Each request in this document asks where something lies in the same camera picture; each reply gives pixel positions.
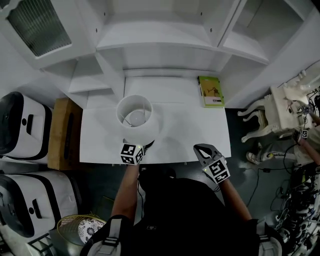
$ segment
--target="brown box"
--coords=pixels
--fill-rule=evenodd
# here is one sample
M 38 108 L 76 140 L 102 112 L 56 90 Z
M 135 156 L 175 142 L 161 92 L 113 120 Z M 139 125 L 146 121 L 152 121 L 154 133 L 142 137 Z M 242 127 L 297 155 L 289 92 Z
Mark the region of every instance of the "brown box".
M 60 171 L 79 169 L 83 109 L 69 98 L 55 101 L 48 147 L 48 167 Z

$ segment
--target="forearm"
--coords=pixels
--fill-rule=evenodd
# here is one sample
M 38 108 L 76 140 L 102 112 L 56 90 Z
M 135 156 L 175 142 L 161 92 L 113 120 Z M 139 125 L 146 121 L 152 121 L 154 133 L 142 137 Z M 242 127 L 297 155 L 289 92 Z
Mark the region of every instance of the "forearm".
M 111 217 L 124 215 L 131 221 L 135 220 L 138 175 L 139 165 L 128 165 L 114 200 Z
M 310 113 L 310 116 L 312 117 L 312 120 L 316 123 L 316 125 L 320 125 L 320 117 L 317 116 L 315 113 Z
M 242 201 L 240 195 L 236 191 L 229 179 L 219 183 L 221 193 L 223 196 L 224 204 L 227 208 L 233 210 L 233 212 L 240 217 L 243 221 L 249 221 L 252 219 L 248 208 Z
M 299 144 L 309 157 L 315 162 L 316 165 L 320 166 L 320 154 L 308 143 L 304 138 L 300 139 Z

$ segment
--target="yellow wire basket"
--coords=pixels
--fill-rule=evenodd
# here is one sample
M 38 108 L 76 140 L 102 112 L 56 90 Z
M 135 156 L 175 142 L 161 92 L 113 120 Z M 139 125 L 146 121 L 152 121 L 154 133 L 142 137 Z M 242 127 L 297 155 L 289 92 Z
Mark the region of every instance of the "yellow wire basket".
M 96 220 L 102 222 L 106 221 L 98 218 L 96 215 L 70 215 L 59 220 L 56 225 L 58 234 L 67 242 L 72 243 L 76 246 L 84 246 L 85 243 L 79 236 L 79 225 L 85 220 Z

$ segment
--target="lampshade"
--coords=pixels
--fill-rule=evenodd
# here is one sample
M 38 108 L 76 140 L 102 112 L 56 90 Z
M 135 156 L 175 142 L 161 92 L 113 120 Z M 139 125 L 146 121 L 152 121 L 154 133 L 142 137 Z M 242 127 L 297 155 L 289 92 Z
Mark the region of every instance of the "lampshade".
M 124 97 L 116 107 L 116 118 L 123 138 L 130 144 L 148 145 L 159 134 L 159 122 L 154 108 L 141 95 Z

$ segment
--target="green book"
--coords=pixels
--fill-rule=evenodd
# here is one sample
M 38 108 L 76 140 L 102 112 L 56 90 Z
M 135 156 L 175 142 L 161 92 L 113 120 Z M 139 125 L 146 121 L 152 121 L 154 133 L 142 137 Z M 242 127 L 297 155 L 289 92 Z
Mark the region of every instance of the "green book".
M 198 76 L 198 84 L 205 108 L 222 108 L 225 106 L 218 78 Z

